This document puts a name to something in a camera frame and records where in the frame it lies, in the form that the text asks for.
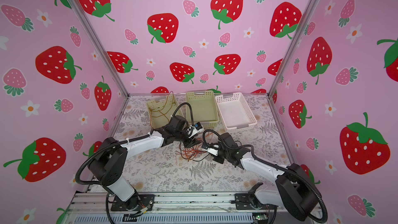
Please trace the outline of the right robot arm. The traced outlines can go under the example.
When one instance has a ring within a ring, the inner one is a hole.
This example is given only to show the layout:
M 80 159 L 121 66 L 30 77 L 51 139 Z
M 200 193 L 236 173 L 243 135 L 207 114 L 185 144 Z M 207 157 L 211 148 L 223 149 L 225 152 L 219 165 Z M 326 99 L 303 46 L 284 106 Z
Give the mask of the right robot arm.
M 307 218 L 320 224 L 327 222 L 328 212 L 322 195 L 298 164 L 274 164 L 257 156 L 253 145 L 237 145 L 229 133 L 215 135 L 218 138 L 217 143 L 203 142 L 202 148 L 205 151 L 219 162 L 227 160 L 234 167 L 273 181 L 277 187 L 278 191 L 273 197 L 262 183 L 258 183 L 248 191 L 244 203 L 254 209 L 266 205 L 272 205 L 274 208 L 283 207 L 302 222 Z

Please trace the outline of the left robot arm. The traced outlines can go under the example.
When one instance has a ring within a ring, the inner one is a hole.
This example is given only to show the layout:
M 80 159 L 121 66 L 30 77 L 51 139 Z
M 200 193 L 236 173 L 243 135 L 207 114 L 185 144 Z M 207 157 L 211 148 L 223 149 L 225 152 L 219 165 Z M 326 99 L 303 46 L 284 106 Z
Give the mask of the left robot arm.
M 126 161 L 135 155 L 151 149 L 161 148 L 174 142 L 182 142 L 185 147 L 199 143 L 196 136 L 204 131 L 197 122 L 187 125 L 182 116 L 173 116 L 168 124 L 152 129 L 144 136 L 116 141 L 107 138 L 99 150 L 90 155 L 78 169 L 75 180 L 80 185 L 100 185 L 107 193 L 115 196 L 126 210 L 136 210 L 141 206 L 140 195 L 122 175 Z

